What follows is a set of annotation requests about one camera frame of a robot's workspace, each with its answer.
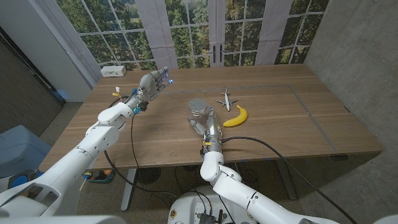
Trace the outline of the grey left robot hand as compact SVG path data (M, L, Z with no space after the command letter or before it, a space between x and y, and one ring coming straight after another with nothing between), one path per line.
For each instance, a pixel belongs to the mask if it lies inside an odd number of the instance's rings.
M143 101L154 100L159 92L173 83L172 79L167 80L168 77L168 67L144 75L140 80L137 94Z

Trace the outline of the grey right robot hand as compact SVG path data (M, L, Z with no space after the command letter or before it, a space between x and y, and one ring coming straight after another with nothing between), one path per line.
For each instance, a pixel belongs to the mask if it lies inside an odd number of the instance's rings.
M207 127L204 127L204 125L200 124L198 121L195 121L193 118L188 118L187 121L193 126L194 130L199 135L203 136L203 144L205 146L221 144L221 126L213 108L210 108L210 112L206 120Z

